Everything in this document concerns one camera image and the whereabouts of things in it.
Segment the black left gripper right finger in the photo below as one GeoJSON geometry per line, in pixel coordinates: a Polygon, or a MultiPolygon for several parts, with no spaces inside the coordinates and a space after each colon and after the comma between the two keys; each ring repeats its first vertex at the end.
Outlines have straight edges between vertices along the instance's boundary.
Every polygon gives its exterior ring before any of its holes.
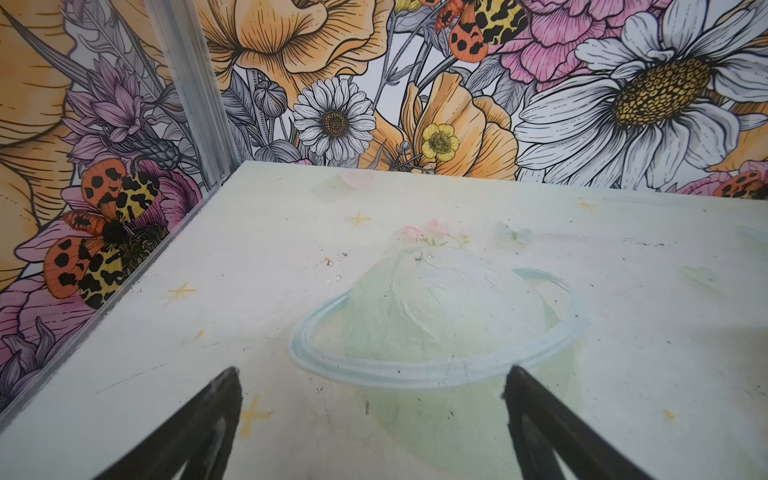
{"type": "Polygon", "coordinates": [[[525,479],[651,477],[573,413],[532,374],[515,365],[503,392],[516,459],[525,479]]]}

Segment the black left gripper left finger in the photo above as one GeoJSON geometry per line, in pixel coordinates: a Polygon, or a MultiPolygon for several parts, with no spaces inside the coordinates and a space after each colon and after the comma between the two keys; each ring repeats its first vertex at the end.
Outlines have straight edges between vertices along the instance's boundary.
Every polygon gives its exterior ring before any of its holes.
{"type": "Polygon", "coordinates": [[[99,479],[221,479],[242,410],[239,370],[223,370],[99,479]]]}

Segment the aluminium corner post left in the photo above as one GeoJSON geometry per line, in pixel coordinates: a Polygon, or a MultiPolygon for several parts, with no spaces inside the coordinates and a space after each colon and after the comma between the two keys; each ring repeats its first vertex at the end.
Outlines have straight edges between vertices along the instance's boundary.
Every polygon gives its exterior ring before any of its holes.
{"type": "Polygon", "coordinates": [[[203,178],[221,186],[238,168],[236,150],[209,51],[193,1],[148,1],[146,6],[196,142],[203,178]]]}

